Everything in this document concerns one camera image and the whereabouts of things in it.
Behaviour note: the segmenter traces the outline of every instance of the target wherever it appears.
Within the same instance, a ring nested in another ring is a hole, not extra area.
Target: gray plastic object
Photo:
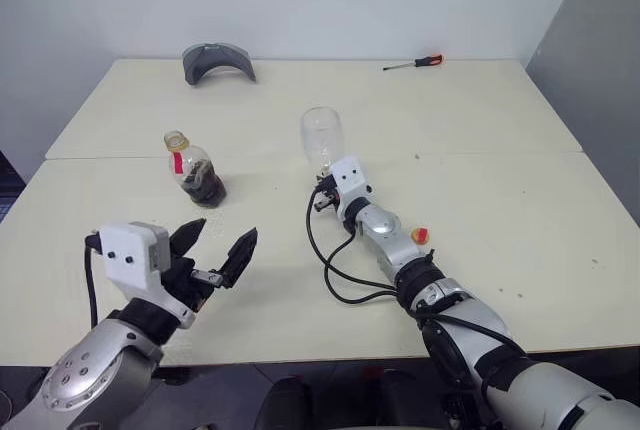
[[[182,52],[184,79],[189,85],[197,84],[202,76],[215,67],[227,66],[242,70],[256,81],[249,53],[230,43],[199,43]]]

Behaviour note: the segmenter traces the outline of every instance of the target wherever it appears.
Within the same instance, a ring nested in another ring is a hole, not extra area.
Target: table
[[[220,164],[280,164],[301,152],[300,116],[318,105],[338,110],[362,157],[581,150],[516,61],[389,63],[258,60],[257,84],[233,69],[194,88],[180,60],[119,60],[47,158],[164,157],[163,134],[179,129]]]
[[[639,231],[584,154],[417,157],[363,158],[376,202],[407,229],[429,227],[439,267],[498,311],[525,349],[640,343]],[[88,331],[82,250],[91,229],[131,220],[175,229],[200,216],[208,223],[190,253],[200,268],[219,266],[254,225],[258,247],[236,287],[216,291],[177,332],[163,364],[426,355],[394,301],[333,300],[304,231],[311,170],[301,153],[278,165],[260,158],[225,165],[229,195],[214,210],[190,202],[165,158],[45,162],[0,225],[0,364],[50,365]],[[346,237],[330,212],[313,225],[325,251]],[[361,242],[337,262],[383,279]],[[97,257],[94,274],[104,317],[124,299]]]

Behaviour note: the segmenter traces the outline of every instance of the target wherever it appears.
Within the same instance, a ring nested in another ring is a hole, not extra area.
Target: clear plastic bottle
[[[177,130],[165,133],[164,143],[171,152],[169,169],[180,187],[194,203],[208,208],[217,207],[227,191],[207,152],[191,145],[187,137]]]

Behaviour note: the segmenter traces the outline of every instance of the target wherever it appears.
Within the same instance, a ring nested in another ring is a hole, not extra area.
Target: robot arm
[[[330,167],[319,187],[336,206],[344,227],[357,231],[396,287],[441,374],[452,385],[474,389],[512,430],[630,430],[640,409],[568,370],[529,359],[502,319],[433,263],[401,228],[399,218],[372,204],[355,158]]]
[[[171,238],[164,228],[139,222],[108,226],[87,238],[129,303],[51,367],[36,397],[4,430],[117,428],[140,405],[162,345],[193,323],[215,288],[231,288],[251,260],[255,228],[238,239],[221,270],[194,269],[184,254],[204,223],[189,222]]]

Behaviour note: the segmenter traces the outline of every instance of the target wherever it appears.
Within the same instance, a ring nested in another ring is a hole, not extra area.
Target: red label
[[[173,166],[175,167],[175,172],[178,175],[182,175],[184,173],[184,170],[182,169],[182,155],[180,155],[180,152],[175,152],[173,154]]]

